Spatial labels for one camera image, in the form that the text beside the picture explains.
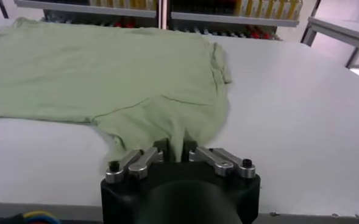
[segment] bottle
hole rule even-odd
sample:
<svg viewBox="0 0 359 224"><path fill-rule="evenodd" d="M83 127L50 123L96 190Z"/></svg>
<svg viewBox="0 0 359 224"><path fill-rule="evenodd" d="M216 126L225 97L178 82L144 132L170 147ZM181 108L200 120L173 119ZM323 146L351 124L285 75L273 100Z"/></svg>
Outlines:
<svg viewBox="0 0 359 224"><path fill-rule="evenodd" d="M234 14L235 16L240 15L241 3L242 3L242 2L243 2L242 0L236 0L236 1L235 1L235 10L234 10L234 12L233 12L233 14Z"/></svg>
<svg viewBox="0 0 359 224"><path fill-rule="evenodd" d="M90 5L101 6L101 0L90 0Z"/></svg>
<svg viewBox="0 0 359 224"><path fill-rule="evenodd" d="M286 19L289 8L290 8L290 0L280 0L276 19Z"/></svg>
<svg viewBox="0 0 359 224"><path fill-rule="evenodd" d="M266 12L269 9L270 0L261 0L260 11L258 13L259 18L265 18Z"/></svg>
<svg viewBox="0 0 359 224"><path fill-rule="evenodd" d="M128 9L135 9L136 8L136 0L129 0L129 7Z"/></svg>
<svg viewBox="0 0 359 224"><path fill-rule="evenodd" d="M290 11L291 7L293 6L292 2L294 0L284 0L284 1L285 1L285 3L284 3L282 14L281 14L281 19L288 19L289 11Z"/></svg>
<svg viewBox="0 0 359 224"><path fill-rule="evenodd" d="M268 1L268 6L267 6L267 9L266 9L266 15L265 15L265 18L267 19L270 19L271 17L271 11L272 11L272 5L274 4L274 0L265 0L265 1Z"/></svg>
<svg viewBox="0 0 359 224"><path fill-rule="evenodd" d="M248 0L248 4L246 7L246 17L250 17L251 16L251 10L252 10L252 3L254 0Z"/></svg>
<svg viewBox="0 0 359 224"><path fill-rule="evenodd" d="M125 9L130 9L130 2L133 0L123 0L124 1L124 8Z"/></svg>
<svg viewBox="0 0 359 224"><path fill-rule="evenodd" d="M123 8L124 0L113 0L113 7L114 8Z"/></svg>
<svg viewBox="0 0 359 224"><path fill-rule="evenodd" d="M146 9L146 0L137 0L138 1L138 9Z"/></svg>
<svg viewBox="0 0 359 224"><path fill-rule="evenodd" d="M282 0L274 0L274 3L272 4L272 9L271 9L271 16L270 16L271 19L277 19L281 1Z"/></svg>
<svg viewBox="0 0 359 224"><path fill-rule="evenodd" d="M113 7L113 0L101 0L101 6L103 7Z"/></svg>
<svg viewBox="0 0 359 224"><path fill-rule="evenodd" d="M153 10L156 10L156 8L157 8L157 0L153 0L153 2L154 2L153 5L152 5Z"/></svg>
<svg viewBox="0 0 359 224"><path fill-rule="evenodd" d="M302 0L293 0L291 4L287 19L297 20L302 8Z"/></svg>
<svg viewBox="0 0 359 224"><path fill-rule="evenodd" d="M252 0L252 9L251 9L250 17L254 17L254 18L257 17L259 3L260 0Z"/></svg>
<svg viewBox="0 0 359 224"><path fill-rule="evenodd" d="M248 6L248 0L240 1L240 11L239 11L238 16L246 16L247 6Z"/></svg>
<svg viewBox="0 0 359 224"><path fill-rule="evenodd" d="M146 8L148 10L153 10L154 9L154 2L153 0L146 0Z"/></svg>
<svg viewBox="0 0 359 224"><path fill-rule="evenodd" d="M256 8L256 13L254 17L259 17L260 16L260 12L262 10L262 5L263 5L263 0L258 0L258 7Z"/></svg>

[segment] bolt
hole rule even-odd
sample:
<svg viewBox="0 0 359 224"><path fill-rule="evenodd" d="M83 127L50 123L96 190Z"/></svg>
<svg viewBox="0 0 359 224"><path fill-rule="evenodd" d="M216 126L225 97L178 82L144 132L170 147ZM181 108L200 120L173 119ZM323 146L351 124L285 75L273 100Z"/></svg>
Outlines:
<svg viewBox="0 0 359 224"><path fill-rule="evenodd" d="M251 159L243 159L243 162L241 164L244 168L251 168L252 167L252 161Z"/></svg>
<svg viewBox="0 0 359 224"><path fill-rule="evenodd" d="M118 161L111 161L111 162L109 162L109 164L108 164L108 169L109 169L111 172L117 172L117 171L119 171L119 162L118 162Z"/></svg>

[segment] storage rack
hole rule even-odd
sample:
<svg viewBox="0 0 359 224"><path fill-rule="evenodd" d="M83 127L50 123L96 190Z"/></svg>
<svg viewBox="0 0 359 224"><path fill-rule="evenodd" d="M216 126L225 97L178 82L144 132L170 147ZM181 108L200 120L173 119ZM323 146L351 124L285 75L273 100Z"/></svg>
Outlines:
<svg viewBox="0 0 359 224"><path fill-rule="evenodd" d="M14 0L15 4L18 7L30 7L35 9L43 9L44 14L47 16L49 14L58 14L61 16L72 16L78 17L88 16L88 14L93 15L102 15L104 18L107 16L117 16L117 19L120 19L120 16L132 16L139 21L141 26L154 26L158 27L158 15L157 11L152 10L140 10L140 9L122 9L114 7L97 7L88 5L88 1L85 1L84 4L79 1L71 2L67 0L68 3L62 3L59 0ZM266 30L272 30L274 33L277 27L296 27L298 21L287 20L287 19L266 19L266 18L250 18L243 16L235 15L214 15L214 14L204 14L204 13L193 13L193 12L172 12L171 11L171 1L168 1L168 29L174 30L175 27L179 24L180 26L188 26L194 28L199 27L228 27L232 30L242 29L243 26L240 25L253 25L253 26L262 26ZM150 22L144 23L142 20L154 18L155 24L151 25Z"/></svg>

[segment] white table leg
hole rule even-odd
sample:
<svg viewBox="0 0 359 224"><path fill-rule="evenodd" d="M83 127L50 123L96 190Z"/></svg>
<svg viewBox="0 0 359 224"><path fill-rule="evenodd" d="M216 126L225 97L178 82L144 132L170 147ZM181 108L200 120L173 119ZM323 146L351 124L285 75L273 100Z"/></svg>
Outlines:
<svg viewBox="0 0 359 224"><path fill-rule="evenodd" d="M303 44L306 44L308 46L311 46L313 43L313 40L315 40L316 31L312 29L312 27L309 27L307 34L304 37Z"/></svg>

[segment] yellow cable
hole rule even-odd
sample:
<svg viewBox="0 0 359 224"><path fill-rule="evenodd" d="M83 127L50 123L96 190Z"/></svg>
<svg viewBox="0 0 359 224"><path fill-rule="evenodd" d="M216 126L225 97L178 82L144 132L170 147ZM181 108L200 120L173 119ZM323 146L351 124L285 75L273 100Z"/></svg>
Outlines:
<svg viewBox="0 0 359 224"><path fill-rule="evenodd" d="M29 217L32 217L32 216L36 216L36 215L47 215L47 216L50 216L52 217L53 219L56 219L57 218L52 215L51 213L49 212L46 212L46 211L32 211L32 212L28 212L28 213L25 213L23 214L23 217L26 219L26 218L29 218Z"/></svg>

